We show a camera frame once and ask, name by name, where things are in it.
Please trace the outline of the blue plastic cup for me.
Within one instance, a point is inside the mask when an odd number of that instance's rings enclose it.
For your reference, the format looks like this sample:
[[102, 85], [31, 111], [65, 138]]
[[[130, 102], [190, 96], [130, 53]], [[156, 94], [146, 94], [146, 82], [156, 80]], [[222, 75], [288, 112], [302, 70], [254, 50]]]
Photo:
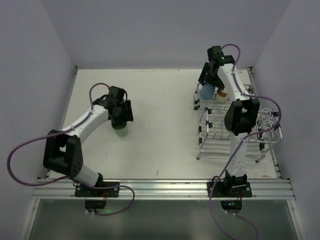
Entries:
[[205, 83], [200, 90], [200, 97], [205, 101], [210, 101], [215, 94], [216, 87], [210, 83]]

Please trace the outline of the green plastic cup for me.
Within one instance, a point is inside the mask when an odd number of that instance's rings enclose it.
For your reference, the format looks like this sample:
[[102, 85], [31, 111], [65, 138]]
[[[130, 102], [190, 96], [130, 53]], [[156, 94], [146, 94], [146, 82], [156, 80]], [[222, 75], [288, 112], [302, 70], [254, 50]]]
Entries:
[[118, 124], [118, 125], [111, 125], [113, 131], [118, 137], [126, 137], [128, 135], [129, 129], [128, 129], [128, 124]]

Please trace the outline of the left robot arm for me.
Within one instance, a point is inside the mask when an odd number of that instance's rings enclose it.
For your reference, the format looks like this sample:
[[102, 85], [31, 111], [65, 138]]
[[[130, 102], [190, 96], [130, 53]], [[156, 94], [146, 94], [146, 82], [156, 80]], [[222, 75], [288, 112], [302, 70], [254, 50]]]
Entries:
[[51, 130], [46, 139], [43, 166], [86, 187], [102, 187], [103, 176], [84, 164], [82, 144], [102, 124], [110, 121], [119, 137], [125, 137], [133, 122], [131, 101], [126, 90], [108, 87], [108, 93], [90, 99], [89, 110], [61, 130]]

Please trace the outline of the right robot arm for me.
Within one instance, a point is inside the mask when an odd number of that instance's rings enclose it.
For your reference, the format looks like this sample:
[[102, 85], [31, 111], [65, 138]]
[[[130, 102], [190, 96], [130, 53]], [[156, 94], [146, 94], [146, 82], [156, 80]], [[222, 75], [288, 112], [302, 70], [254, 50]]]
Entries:
[[237, 81], [236, 59], [225, 55], [220, 45], [207, 50], [208, 61], [198, 79], [200, 99], [216, 99], [223, 103], [230, 100], [224, 115], [224, 126], [229, 132], [230, 157], [221, 174], [208, 183], [209, 196], [215, 198], [251, 197], [245, 167], [247, 154], [246, 136], [256, 125], [260, 101], [249, 96], [244, 85]]

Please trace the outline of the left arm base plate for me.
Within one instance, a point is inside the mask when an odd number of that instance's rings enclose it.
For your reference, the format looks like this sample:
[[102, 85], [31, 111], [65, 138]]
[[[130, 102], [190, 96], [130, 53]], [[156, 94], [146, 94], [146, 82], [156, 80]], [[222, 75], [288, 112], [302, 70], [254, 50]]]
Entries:
[[74, 183], [75, 197], [80, 198], [117, 198], [120, 191], [120, 182], [103, 181], [100, 182], [96, 188], [87, 187], [82, 183]]

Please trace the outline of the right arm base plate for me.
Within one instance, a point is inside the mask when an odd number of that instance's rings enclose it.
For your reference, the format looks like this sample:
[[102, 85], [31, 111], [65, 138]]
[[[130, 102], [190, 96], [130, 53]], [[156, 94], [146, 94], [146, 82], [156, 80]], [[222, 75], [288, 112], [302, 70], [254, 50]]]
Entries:
[[206, 183], [208, 196], [212, 198], [251, 198], [253, 196], [247, 175], [231, 176], [226, 172], [224, 178], [215, 176]]

